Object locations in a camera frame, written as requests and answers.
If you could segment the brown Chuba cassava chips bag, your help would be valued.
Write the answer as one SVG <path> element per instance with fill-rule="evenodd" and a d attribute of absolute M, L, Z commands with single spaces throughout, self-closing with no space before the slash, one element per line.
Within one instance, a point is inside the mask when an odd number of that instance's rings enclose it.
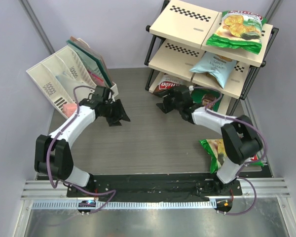
<path fill-rule="evenodd" d="M 149 92 L 156 94 L 164 90 L 170 89 L 173 86 L 182 85 L 183 80 L 164 73 L 159 73 L 152 85 L 149 88 Z"/>

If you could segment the dark green onion chips bag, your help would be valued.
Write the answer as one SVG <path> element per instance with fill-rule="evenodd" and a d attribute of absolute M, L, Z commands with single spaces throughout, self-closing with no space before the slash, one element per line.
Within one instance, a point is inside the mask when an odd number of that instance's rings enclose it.
<path fill-rule="evenodd" d="M 201 104 L 202 106 L 208 106 L 208 109 L 213 110 L 215 112 L 218 111 L 220 103 L 222 101 L 223 95 L 215 104 L 213 104 L 214 101 L 216 101 L 220 97 L 220 93 L 209 90 L 209 89 L 195 89 L 191 93 L 191 97 L 195 103 Z"/>

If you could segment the light blue cassava chips bag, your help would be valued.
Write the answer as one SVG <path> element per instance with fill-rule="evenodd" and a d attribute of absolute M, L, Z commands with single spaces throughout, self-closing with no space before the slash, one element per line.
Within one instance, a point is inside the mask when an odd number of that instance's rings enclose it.
<path fill-rule="evenodd" d="M 189 71 L 210 74 L 216 79 L 221 88 L 224 88 L 236 64 L 236 60 L 206 51 L 200 61 Z"/>

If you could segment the green Chuba cassava chips bag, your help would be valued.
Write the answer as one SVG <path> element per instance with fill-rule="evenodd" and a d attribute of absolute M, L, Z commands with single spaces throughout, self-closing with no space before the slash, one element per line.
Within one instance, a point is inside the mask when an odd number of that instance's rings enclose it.
<path fill-rule="evenodd" d="M 221 24 L 207 39 L 206 44 L 221 48 L 244 49 L 259 54 L 262 49 L 262 27 L 266 20 L 249 11 L 222 12 Z"/>

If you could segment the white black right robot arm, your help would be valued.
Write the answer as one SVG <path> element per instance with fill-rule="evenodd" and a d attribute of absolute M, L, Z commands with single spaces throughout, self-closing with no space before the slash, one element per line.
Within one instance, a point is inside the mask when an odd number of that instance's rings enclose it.
<path fill-rule="evenodd" d="M 215 100 L 207 105 L 194 102 L 192 92 L 199 88 L 177 85 L 156 92 L 158 97 L 163 98 L 156 105 L 165 114 L 177 110 L 183 120 L 207 127 L 222 136 L 226 159 L 216 173 L 217 180 L 213 182 L 213 189 L 218 195 L 224 195 L 230 190 L 243 166 L 251 163 L 251 158 L 266 146 L 262 143 L 261 133 L 252 125 L 249 117 L 230 117 L 215 112 L 210 109 L 216 103 Z"/>

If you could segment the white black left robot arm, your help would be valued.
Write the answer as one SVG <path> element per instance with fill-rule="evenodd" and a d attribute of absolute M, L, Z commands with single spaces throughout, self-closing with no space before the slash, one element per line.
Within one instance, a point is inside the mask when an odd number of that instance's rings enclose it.
<path fill-rule="evenodd" d="M 95 191 L 94 176 L 74 165 L 71 148 L 79 135 L 97 118 L 106 119 L 109 126 L 120 126 L 130 121 L 121 100 L 114 98 L 114 91 L 97 86 L 87 98 L 74 97 L 76 110 L 55 131 L 40 135 L 36 140 L 34 169 L 48 176 L 52 187 L 59 180 L 78 188 L 84 197 Z"/>

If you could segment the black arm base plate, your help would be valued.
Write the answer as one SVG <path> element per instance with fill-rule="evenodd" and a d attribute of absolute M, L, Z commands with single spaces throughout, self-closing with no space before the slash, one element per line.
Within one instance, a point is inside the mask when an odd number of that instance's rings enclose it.
<path fill-rule="evenodd" d="M 99 175 L 94 176 L 94 182 L 95 188 L 90 192 L 70 185 L 67 196 L 93 196 L 110 204 L 147 203 L 175 207 L 208 203 L 210 197 L 217 196 L 216 206 L 228 212 L 234 197 L 243 194 L 239 181 L 220 188 L 217 177 L 210 173 Z"/>

